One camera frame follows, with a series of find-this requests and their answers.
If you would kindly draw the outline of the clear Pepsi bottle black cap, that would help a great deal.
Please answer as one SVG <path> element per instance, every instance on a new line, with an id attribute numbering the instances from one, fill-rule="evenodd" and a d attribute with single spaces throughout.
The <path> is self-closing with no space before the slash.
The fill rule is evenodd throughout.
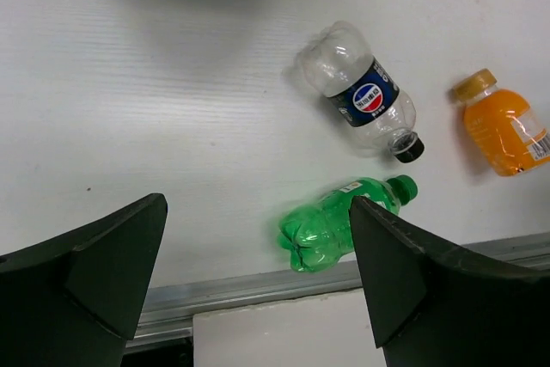
<path id="1" fill-rule="evenodd" d="M 305 81 L 355 132 L 359 146 L 401 163 L 418 160 L 425 145 L 415 131 L 416 108 L 346 21 L 325 28 L 297 54 Z"/>

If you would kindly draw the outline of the orange juice bottle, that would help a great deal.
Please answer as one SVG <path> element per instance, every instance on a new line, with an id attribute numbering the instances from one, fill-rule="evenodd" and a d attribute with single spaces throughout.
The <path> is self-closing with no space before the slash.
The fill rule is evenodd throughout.
<path id="1" fill-rule="evenodd" d="M 453 88 L 463 124 L 493 170 L 514 176 L 549 163 L 549 131 L 517 92 L 502 89 L 484 68 Z"/>

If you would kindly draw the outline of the green plastic soda bottle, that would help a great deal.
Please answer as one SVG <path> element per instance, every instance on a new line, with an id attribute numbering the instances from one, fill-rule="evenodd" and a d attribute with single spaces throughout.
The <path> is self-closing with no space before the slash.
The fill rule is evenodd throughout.
<path id="1" fill-rule="evenodd" d="M 397 215 L 418 193 L 414 179 L 404 174 L 387 180 L 357 179 L 283 216 L 278 222 L 278 243 L 290 253 L 293 271 L 325 271 L 354 252 L 349 209 L 355 197 Z"/>

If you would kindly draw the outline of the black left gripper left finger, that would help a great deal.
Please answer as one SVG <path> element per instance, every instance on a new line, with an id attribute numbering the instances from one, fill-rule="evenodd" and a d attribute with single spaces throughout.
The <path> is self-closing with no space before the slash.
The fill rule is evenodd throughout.
<path id="1" fill-rule="evenodd" d="M 149 194 L 1 258 L 3 366 L 119 366 L 150 285 L 168 216 Z"/>

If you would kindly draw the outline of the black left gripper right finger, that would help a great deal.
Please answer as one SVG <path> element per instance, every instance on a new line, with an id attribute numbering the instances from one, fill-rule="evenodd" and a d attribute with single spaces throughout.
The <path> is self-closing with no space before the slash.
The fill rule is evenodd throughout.
<path id="1" fill-rule="evenodd" d="M 478 254 L 364 197 L 350 224 L 387 365 L 548 365 L 548 271 Z"/>

